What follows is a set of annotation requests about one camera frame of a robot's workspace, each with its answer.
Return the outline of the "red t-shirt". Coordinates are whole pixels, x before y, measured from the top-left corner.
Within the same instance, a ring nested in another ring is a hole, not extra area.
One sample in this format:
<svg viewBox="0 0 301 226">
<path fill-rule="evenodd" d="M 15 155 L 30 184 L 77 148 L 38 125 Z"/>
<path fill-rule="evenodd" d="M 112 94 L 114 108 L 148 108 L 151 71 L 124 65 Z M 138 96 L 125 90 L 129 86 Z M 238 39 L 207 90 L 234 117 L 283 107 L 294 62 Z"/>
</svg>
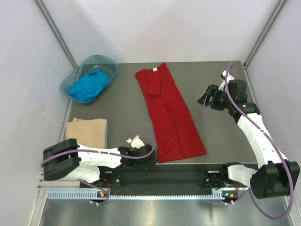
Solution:
<svg viewBox="0 0 301 226">
<path fill-rule="evenodd" d="M 191 113 L 166 65 L 135 74 L 146 101 L 160 163 L 206 155 Z"/>
</svg>

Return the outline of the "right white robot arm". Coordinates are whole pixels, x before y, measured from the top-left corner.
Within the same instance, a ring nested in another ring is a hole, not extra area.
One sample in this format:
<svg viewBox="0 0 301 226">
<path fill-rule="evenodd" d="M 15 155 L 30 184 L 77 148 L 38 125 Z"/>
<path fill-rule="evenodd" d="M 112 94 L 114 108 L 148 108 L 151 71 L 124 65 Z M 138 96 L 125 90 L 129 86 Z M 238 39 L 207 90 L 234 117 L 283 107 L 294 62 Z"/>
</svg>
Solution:
<svg viewBox="0 0 301 226">
<path fill-rule="evenodd" d="M 228 110 L 246 136 L 257 160 L 258 169 L 236 162 L 222 165 L 220 182 L 224 186 L 239 182 L 249 187 L 258 199 L 288 196 L 295 189 L 300 167 L 297 162 L 288 161 L 282 153 L 276 152 L 268 140 L 269 133 L 263 124 L 259 108 L 247 99 L 246 82 L 231 80 L 227 88 L 209 85 L 198 100 L 204 107 Z"/>
</svg>

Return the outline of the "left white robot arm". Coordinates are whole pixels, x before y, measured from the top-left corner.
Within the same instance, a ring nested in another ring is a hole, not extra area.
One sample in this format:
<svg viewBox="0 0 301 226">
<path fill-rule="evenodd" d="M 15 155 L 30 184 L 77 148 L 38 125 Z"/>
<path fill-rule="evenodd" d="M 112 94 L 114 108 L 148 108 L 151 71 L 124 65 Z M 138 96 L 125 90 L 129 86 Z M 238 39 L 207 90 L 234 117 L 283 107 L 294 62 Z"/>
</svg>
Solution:
<svg viewBox="0 0 301 226">
<path fill-rule="evenodd" d="M 153 146 L 145 144 L 139 136 L 128 138 L 127 143 L 130 147 L 106 149 L 84 146 L 70 138 L 48 147 L 43 151 L 41 163 L 44 180 L 77 179 L 100 187 L 107 180 L 101 167 L 142 166 L 147 169 L 158 162 Z"/>
</svg>

